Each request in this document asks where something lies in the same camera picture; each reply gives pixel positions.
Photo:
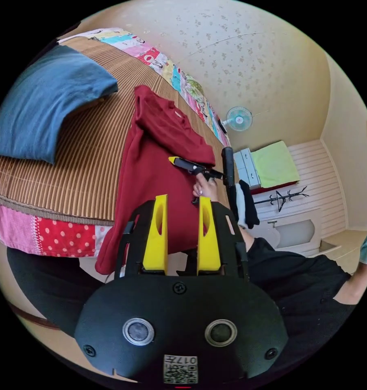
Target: black shirt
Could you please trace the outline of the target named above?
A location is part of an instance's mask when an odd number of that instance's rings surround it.
[[[355,306],[333,299],[350,274],[324,255],[306,258],[274,251],[266,240],[258,238],[248,252],[248,260],[250,281],[275,301],[289,336],[273,366],[250,380],[263,385],[318,351],[339,330]]]

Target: wall fan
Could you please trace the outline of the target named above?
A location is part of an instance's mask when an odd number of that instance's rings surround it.
[[[245,107],[233,107],[227,113],[225,121],[219,121],[224,132],[226,129],[245,131],[252,124],[252,113]]]

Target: wallpaper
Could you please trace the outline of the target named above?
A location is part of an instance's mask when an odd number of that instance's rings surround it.
[[[122,27],[145,39],[202,85],[216,113],[253,115],[232,146],[318,139],[330,100],[324,51],[282,19],[233,0],[132,0],[85,20],[75,32]]]

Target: bamboo mat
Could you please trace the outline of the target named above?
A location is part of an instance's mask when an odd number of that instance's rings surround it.
[[[174,101],[188,116],[193,130],[213,147],[215,168],[222,171],[223,145],[179,93],[152,68],[92,39],[78,37],[64,44],[104,67],[116,78],[119,91],[103,103],[64,121],[54,166],[0,156],[0,204],[37,217],[112,225],[119,167],[134,112],[133,89],[141,84]],[[228,206],[225,188],[222,185],[218,188],[220,202]]]

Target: coat rack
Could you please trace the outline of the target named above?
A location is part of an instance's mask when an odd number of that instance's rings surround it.
[[[273,205],[273,203],[275,201],[277,201],[277,204],[278,204],[278,212],[281,212],[282,210],[282,207],[284,206],[285,202],[286,202],[286,199],[289,199],[289,201],[293,201],[293,197],[295,196],[299,196],[299,195],[302,195],[302,196],[309,196],[307,194],[303,194],[304,190],[306,189],[307,186],[305,186],[300,192],[296,192],[294,194],[291,194],[290,193],[290,190],[288,191],[288,195],[286,196],[282,196],[278,191],[276,191],[276,197],[273,198],[273,195],[270,195],[270,199],[267,199],[267,200],[261,200],[260,202],[254,202],[254,204],[259,204],[259,203],[266,203],[266,202],[270,202],[271,205]]]

